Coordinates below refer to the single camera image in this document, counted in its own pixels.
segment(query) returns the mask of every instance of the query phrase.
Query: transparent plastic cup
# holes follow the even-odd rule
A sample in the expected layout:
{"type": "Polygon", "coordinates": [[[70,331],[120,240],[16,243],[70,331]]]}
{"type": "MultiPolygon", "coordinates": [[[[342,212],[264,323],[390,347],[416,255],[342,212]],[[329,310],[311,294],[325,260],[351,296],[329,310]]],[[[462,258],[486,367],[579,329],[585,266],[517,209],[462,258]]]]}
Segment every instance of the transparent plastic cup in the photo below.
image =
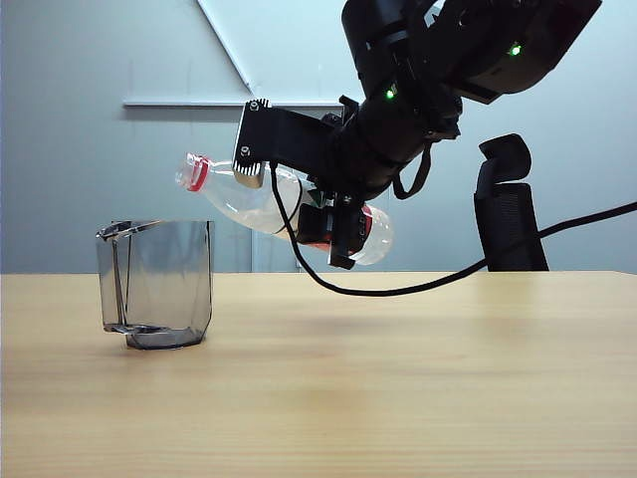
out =
{"type": "Polygon", "coordinates": [[[118,221],[97,233],[104,330],[136,349],[199,344],[212,318],[211,221],[118,221]]]}

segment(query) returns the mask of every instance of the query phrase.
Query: cable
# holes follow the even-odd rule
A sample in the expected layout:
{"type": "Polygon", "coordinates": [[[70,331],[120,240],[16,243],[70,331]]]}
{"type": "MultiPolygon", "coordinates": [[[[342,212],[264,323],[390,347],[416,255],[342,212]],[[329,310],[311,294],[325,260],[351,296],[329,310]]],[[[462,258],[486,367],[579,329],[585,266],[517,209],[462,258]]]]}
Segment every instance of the cable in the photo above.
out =
{"type": "Polygon", "coordinates": [[[418,166],[418,172],[416,173],[414,183],[409,191],[405,191],[405,187],[402,185],[402,181],[400,180],[400,173],[396,174],[396,177],[394,177],[394,196],[398,199],[409,199],[411,196],[419,192],[422,189],[422,186],[425,185],[425,181],[429,175],[429,170],[431,169],[431,144],[431,142],[427,144],[425,150],[422,152],[420,166],[418,166]]]}
{"type": "MultiPolygon", "coordinates": [[[[279,212],[281,213],[281,217],[284,221],[286,230],[290,235],[290,242],[292,243],[292,248],[295,251],[295,256],[297,256],[297,260],[301,263],[306,272],[312,277],[315,282],[319,285],[329,289],[338,294],[343,294],[346,296],[359,296],[359,297],[395,297],[395,296],[404,296],[407,294],[415,294],[417,292],[425,292],[430,291],[432,289],[436,289],[441,286],[445,286],[447,284],[451,284],[452,282],[459,281],[460,279],[464,279],[475,272],[478,272],[483,267],[487,266],[487,259],[482,259],[475,264],[463,269],[462,271],[455,272],[448,276],[442,277],[435,281],[427,282],[424,284],[419,284],[416,286],[403,287],[399,289],[389,289],[385,291],[368,291],[368,290],[359,290],[359,289],[346,289],[343,287],[339,287],[335,284],[332,284],[325,279],[321,278],[314,269],[308,264],[306,259],[303,257],[301,250],[299,249],[299,243],[297,242],[297,238],[295,236],[295,231],[292,228],[292,224],[290,223],[290,218],[286,213],[286,209],[283,204],[283,200],[281,199],[281,195],[279,194],[279,187],[277,185],[277,164],[273,161],[270,162],[270,174],[272,177],[272,192],[274,193],[275,199],[277,201],[277,205],[279,206],[279,212]]],[[[572,229],[573,227],[579,227],[586,224],[591,224],[593,222],[603,221],[606,219],[610,219],[613,217],[621,216],[623,214],[628,214],[629,212],[634,212],[637,210],[637,201],[625,204],[623,206],[615,207],[613,209],[608,209],[606,211],[598,212],[595,214],[590,214],[588,216],[582,216],[575,219],[570,219],[567,221],[563,221],[557,223],[553,226],[542,229],[537,232],[537,234],[533,234],[533,236],[527,237],[521,241],[518,241],[514,244],[507,246],[504,249],[496,252],[491,259],[495,259],[501,257],[505,254],[508,254],[516,249],[518,249],[523,244],[535,240],[535,239],[543,239],[544,237],[548,237],[552,234],[556,234],[557,232],[565,231],[566,229],[572,229]]]]}

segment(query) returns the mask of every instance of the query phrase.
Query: office chair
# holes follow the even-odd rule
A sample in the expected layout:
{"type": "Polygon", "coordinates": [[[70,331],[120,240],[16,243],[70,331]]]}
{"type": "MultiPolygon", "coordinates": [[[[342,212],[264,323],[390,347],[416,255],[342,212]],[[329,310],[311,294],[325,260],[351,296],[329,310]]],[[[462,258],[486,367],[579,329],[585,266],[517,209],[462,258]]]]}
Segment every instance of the office chair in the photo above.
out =
{"type": "Polygon", "coordinates": [[[531,170],[531,153],[517,134],[508,134],[480,144],[487,158],[480,168],[474,195],[480,240],[490,271],[547,271],[538,238],[518,249],[493,257],[510,244],[537,233],[531,187],[524,179],[531,170]]]}

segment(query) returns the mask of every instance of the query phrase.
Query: gray wall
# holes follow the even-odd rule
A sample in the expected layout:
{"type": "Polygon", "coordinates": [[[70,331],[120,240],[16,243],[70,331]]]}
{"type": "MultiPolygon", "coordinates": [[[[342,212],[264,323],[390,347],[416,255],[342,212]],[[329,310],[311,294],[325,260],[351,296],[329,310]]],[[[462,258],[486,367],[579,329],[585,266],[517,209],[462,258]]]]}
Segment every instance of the gray wall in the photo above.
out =
{"type": "MultiPolygon", "coordinates": [[[[263,5],[254,1],[266,23],[284,15],[277,2],[263,5]]],[[[435,146],[425,190],[402,203],[388,194],[375,201],[392,216],[396,239],[372,269],[452,270],[480,257],[477,145],[504,133],[530,146],[540,227],[634,200],[636,20],[637,2],[607,0],[538,86],[490,107],[466,102],[463,136],[435,146]]],[[[121,107],[131,97],[245,97],[194,0],[3,1],[1,33],[3,272],[94,271],[99,226],[156,217],[217,221],[217,270],[295,269],[285,242],[252,234],[172,183],[185,151],[229,157],[238,111],[121,107]]],[[[257,30],[241,34],[266,41],[257,30]]],[[[303,39],[287,43],[303,47],[303,39]]],[[[553,269],[637,272],[636,232],[637,219],[624,217],[544,246],[553,269]]]]}

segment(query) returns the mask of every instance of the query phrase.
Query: clear plastic bottle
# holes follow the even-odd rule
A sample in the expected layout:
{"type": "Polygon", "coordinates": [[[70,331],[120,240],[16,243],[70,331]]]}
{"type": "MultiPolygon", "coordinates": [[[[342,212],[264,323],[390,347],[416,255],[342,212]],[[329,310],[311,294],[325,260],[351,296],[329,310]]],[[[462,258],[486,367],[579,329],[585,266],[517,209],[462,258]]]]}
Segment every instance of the clear plastic bottle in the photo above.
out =
{"type": "MultiPolygon", "coordinates": [[[[266,166],[263,186],[258,189],[237,182],[231,161],[212,161],[210,158],[188,153],[175,181],[183,188],[205,195],[224,215],[256,231],[289,239],[283,219],[272,192],[270,168],[266,166]]],[[[278,168],[277,186],[290,223],[296,231],[301,204],[321,207],[314,185],[299,179],[294,173],[278,168]]],[[[391,248],[393,229],[387,214],[365,204],[362,211],[367,217],[367,237],[362,249],[350,256],[357,264],[378,262],[391,248]]],[[[326,249],[325,244],[313,244],[326,249]]]]}

